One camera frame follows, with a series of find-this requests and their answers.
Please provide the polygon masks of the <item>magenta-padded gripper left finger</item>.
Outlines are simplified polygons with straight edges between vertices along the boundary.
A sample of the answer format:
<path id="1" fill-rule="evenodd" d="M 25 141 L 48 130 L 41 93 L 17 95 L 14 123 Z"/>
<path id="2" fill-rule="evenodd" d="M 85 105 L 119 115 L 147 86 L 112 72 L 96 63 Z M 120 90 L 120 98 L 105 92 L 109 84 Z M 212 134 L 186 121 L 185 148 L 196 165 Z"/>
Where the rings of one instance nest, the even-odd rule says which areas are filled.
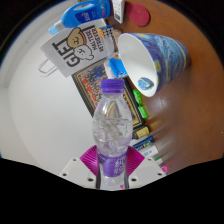
<path id="1" fill-rule="evenodd" d="M 100 170 L 97 149 L 92 146 L 80 158 L 72 158 L 60 177 L 84 188 L 100 188 Z"/>

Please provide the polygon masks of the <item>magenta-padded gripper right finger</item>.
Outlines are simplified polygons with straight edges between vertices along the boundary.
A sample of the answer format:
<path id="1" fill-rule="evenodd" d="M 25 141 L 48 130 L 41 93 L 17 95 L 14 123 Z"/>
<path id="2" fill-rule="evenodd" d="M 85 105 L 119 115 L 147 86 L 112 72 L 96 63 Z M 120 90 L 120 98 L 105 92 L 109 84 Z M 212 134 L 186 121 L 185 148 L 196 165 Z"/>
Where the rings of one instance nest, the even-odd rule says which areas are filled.
<path id="1" fill-rule="evenodd" d="M 124 174 L 126 189 L 140 188 L 165 176 L 166 173 L 153 158 L 145 158 L 136 149 L 128 148 Z"/>

